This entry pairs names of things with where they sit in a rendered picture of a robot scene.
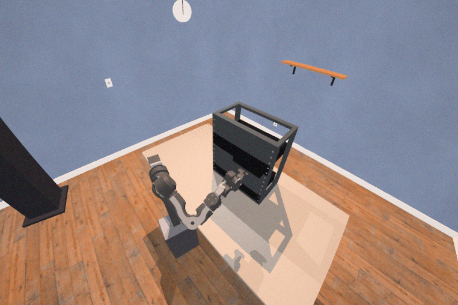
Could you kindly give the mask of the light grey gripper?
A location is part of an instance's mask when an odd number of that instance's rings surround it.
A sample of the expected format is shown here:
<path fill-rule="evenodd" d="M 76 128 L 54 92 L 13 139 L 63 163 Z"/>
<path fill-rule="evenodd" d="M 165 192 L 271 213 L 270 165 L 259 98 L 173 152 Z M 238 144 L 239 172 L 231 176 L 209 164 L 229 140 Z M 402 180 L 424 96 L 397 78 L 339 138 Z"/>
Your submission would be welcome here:
<path fill-rule="evenodd" d="M 226 185 L 232 188 L 232 191 L 236 192 L 243 183 L 244 174 L 245 176 L 249 175 L 242 169 L 238 169 L 238 174 L 234 173 L 233 171 L 228 171 L 225 174 L 225 177 L 222 180 L 222 182 L 226 183 Z"/>

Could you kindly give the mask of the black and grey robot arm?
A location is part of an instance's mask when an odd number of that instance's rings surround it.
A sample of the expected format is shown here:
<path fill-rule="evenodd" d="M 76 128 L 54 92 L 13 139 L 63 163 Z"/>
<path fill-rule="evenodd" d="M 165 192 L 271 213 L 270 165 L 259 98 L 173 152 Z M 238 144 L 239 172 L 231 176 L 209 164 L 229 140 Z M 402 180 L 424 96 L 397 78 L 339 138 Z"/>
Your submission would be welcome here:
<path fill-rule="evenodd" d="M 196 214 L 188 214 L 185 209 L 186 202 L 182 196 L 177 193 L 176 182 L 170 177 L 168 169 L 161 161 L 150 164 L 150 179 L 152 180 L 152 191 L 164 203 L 168 205 L 171 211 L 178 219 L 189 229 L 194 230 L 199 225 L 204 224 L 218 207 L 221 206 L 223 198 L 231 196 L 232 188 L 226 183 L 220 183 L 215 192 L 209 193 L 204 203 L 195 211 Z M 154 187 L 154 188 L 153 188 Z"/>

